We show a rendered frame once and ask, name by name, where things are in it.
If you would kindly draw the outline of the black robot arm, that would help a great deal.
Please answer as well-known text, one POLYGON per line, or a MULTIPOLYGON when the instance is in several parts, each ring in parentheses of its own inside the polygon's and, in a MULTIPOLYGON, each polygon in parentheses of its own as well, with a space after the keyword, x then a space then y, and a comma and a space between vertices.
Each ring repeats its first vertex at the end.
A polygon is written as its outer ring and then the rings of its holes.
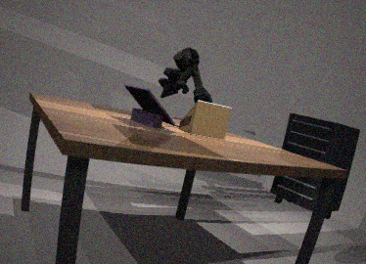
MULTIPOLYGON (((213 103, 211 95, 207 92, 204 87, 199 72, 198 65, 200 63, 199 53, 197 50, 191 48, 183 49, 182 52, 177 52, 173 57, 177 67, 183 71, 189 78, 193 76, 196 89, 194 90, 194 101, 195 103, 200 100, 204 102, 213 103)), ((168 78, 174 78, 177 81, 180 77, 179 69, 166 68, 164 73, 168 78)), ((168 79, 167 78, 167 79, 168 79)), ((168 79, 169 80, 169 79, 168 79)))

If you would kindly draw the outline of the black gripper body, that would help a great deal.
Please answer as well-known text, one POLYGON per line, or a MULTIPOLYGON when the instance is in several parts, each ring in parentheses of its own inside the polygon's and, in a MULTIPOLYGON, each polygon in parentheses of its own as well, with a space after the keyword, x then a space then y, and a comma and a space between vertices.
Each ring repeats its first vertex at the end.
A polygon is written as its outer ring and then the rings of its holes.
POLYGON ((187 79, 188 79, 188 77, 187 77, 187 75, 183 72, 183 71, 181 71, 181 70, 179 70, 179 73, 181 74, 180 75, 180 77, 179 77, 179 79, 177 80, 177 81, 175 81, 175 79, 174 78, 168 78, 169 80, 167 80, 166 78, 160 78, 159 80, 158 80, 158 82, 160 83, 160 85, 161 85, 161 87, 162 88, 164 88, 164 82, 167 82, 167 84, 168 83, 172 83, 173 85, 174 85, 174 87, 176 88, 176 90, 178 91, 178 90, 180 90, 181 88, 183 89, 183 91, 182 91, 182 93, 183 94, 187 94, 188 92, 189 92, 189 87, 187 86, 187 79))

